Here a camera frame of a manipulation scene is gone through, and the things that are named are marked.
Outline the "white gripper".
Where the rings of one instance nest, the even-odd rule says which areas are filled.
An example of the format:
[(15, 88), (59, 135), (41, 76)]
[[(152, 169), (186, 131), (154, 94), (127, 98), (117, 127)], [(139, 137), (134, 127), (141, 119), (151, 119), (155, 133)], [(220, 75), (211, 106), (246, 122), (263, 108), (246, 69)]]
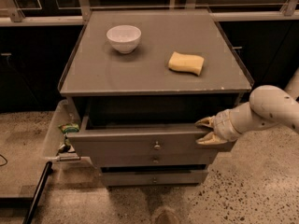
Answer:
[(195, 122), (195, 126), (214, 128), (214, 132), (210, 132), (196, 140), (198, 145), (221, 145), (227, 142), (233, 142), (241, 136), (241, 133), (233, 126), (229, 109), (219, 112), (215, 117), (199, 119)]

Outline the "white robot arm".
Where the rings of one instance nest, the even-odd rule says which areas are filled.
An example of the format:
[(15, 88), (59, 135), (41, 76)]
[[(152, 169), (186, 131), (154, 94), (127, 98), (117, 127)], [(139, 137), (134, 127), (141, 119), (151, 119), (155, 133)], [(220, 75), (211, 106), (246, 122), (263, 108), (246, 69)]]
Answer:
[(249, 131), (260, 131), (282, 124), (299, 133), (299, 68), (286, 88), (263, 85), (254, 89), (249, 100), (232, 109), (195, 123), (212, 131), (196, 140), (198, 145), (219, 145), (236, 141)]

